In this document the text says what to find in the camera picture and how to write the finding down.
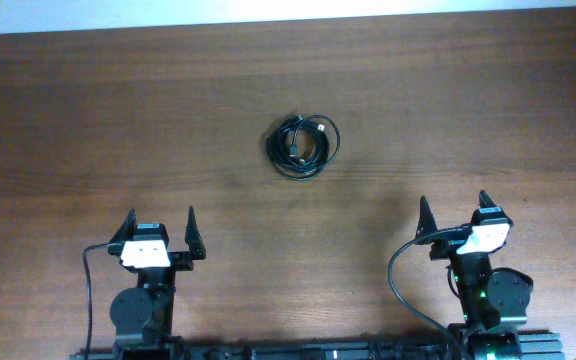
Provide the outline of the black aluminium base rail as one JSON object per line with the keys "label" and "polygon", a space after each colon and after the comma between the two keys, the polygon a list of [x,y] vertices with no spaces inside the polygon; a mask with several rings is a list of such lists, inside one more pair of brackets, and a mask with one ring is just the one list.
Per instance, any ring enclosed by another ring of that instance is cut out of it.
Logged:
{"label": "black aluminium base rail", "polygon": [[[564,360],[562,342],[556,333],[481,335],[469,343],[471,359]],[[464,356],[440,335],[421,337],[377,337],[357,341],[297,341],[249,343],[200,343],[177,340],[160,349],[95,349],[89,359],[179,359],[179,360],[385,360],[462,359]]]}

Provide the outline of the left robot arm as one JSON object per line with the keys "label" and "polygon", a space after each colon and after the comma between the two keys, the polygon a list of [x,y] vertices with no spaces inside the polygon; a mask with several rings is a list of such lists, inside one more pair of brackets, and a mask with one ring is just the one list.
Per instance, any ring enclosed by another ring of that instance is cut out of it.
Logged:
{"label": "left robot arm", "polygon": [[166,227],[162,223],[142,223],[130,210],[125,221],[109,241],[108,253],[137,276],[137,283],[121,291],[110,305],[115,326],[115,359],[181,359],[183,340],[172,334],[175,278],[179,272],[194,269],[206,258],[195,212],[188,211],[185,251],[171,251]]}

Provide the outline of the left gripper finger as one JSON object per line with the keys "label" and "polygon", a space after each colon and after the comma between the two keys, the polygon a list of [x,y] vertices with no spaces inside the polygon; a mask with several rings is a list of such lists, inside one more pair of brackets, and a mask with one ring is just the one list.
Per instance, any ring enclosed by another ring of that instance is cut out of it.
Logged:
{"label": "left gripper finger", "polygon": [[188,250],[193,260],[206,259],[206,248],[200,235],[196,222],[195,211],[192,206],[189,207],[184,241],[188,246]]}
{"label": "left gripper finger", "polygon": [[136,229],[136,210],[131,208],[116,233],[112,236],[109,243],[116,244],[116,243],[123,243],[129,241],[133,238],[134,232]]}

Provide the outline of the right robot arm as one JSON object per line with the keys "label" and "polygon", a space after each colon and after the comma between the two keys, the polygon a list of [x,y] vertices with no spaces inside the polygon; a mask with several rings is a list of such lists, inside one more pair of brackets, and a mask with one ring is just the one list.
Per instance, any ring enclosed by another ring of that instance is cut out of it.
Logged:
{"label": "right robot arm", "polygon": [[519,359],[517,329],[527,322],[533,280],[511,268],[494,268],[490,256],[501,250],[513,221],[485,191],[471,220],[440,229],[425,197],[419,200],[415,234],[418,245],[430,247],[432,261],[447,260],[452,288],[464,316],[448,329],[456,359]]}

